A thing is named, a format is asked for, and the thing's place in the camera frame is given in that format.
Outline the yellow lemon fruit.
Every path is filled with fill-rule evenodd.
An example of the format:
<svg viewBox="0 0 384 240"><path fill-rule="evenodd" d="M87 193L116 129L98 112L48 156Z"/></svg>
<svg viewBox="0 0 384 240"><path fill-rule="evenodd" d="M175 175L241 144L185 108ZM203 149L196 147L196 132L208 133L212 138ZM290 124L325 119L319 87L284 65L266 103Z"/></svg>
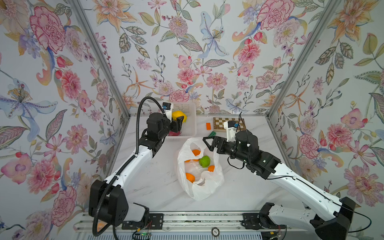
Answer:
<svg viewBox="0 0 384 240"><path fill-rule="evenodd" d="M172 113L172 119L173 119L174 121L176 121L178 118L181 118L181 117L183 117L183 123L185 123L185 122L187 121L187 116L186 116L186 114L184 114L184 113L181 112L181 111L174 111L174 112Z"/></svg>

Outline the white translucent plastic bag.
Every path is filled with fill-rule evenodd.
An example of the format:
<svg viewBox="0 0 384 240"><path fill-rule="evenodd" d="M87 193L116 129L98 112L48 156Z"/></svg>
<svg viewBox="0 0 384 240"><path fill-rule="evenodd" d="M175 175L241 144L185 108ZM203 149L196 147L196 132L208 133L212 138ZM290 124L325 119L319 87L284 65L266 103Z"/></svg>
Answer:
<svg viewBox="0 0 384 240"><path fill-rule="evenodd" d="M200 150L201 154L195 156L192 150ZM199 159L209 156L210 166L215 166L213 172L202 168ZM195 201L202 201L215 193L224 184L224 173L219 163L219 154L211 152L201 138L189 138L177 153L176 174L182 189ZM195 176L195 182L186 179L186 173Z"/></svg>

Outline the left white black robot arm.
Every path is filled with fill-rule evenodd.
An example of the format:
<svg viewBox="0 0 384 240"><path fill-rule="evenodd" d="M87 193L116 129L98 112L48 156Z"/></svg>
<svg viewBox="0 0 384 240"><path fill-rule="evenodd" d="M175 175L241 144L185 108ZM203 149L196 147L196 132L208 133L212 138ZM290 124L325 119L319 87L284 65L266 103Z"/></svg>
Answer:
<svg viewBox="0 0 384 240"><path fill-rule="evenodd" d="M136 228L149 223L148 207L129 203L125 188L162 147L169 133L178 133L186 121L185 116L173 119L170 114L154 113L147 119L147 128L137 134L136 149L120 168L105 180L91 185L89 215L93 220L93 234L99 236L107 228L132 222Z"/></svg>

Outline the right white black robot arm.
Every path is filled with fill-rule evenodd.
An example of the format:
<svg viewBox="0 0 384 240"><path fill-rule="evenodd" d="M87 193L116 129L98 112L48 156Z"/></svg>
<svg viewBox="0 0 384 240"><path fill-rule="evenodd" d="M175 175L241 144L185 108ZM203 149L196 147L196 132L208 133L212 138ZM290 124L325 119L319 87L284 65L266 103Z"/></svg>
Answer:
<svg viewBox="0 0 384 240"><path fill-rule="evenodd" d="M322 240L347 238L356 208L352 199L338 198L314 186L280 159L260 150L258 138L248 130L236 133L232 140L215 136L204 137L203 142L212 152L242 161L253 174L280 186L307 206L296 210L265 203L256 217L259 228L285 225L315 233Z"/></svg>

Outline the pink dragon fruit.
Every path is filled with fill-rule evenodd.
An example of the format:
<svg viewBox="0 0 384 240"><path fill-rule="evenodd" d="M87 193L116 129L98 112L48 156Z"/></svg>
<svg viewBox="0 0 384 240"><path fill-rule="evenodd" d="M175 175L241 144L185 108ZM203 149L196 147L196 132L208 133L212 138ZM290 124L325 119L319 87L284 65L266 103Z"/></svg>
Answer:
<svg viewBox="0 0 384 240"><path fill-rule="evenodd" d="M181 133L182 133L182 131L178 131L178 132L170 131L170 132L169 132L169 136L170 136L170 137L177 137L177 136L179 136Z"/></svg>

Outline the green pepper fruit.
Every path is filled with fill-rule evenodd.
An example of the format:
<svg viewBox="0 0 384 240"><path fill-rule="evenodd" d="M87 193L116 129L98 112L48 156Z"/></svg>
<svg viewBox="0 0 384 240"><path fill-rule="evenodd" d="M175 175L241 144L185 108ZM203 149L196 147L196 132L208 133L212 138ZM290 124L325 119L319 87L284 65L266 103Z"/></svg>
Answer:
<svg viewBox="0 0 384 240"><path fill-rule="evenodd" d="M203 156L199 159L199 164L202 168L208 168L211 164L211 159L209 156Z"/></svg>

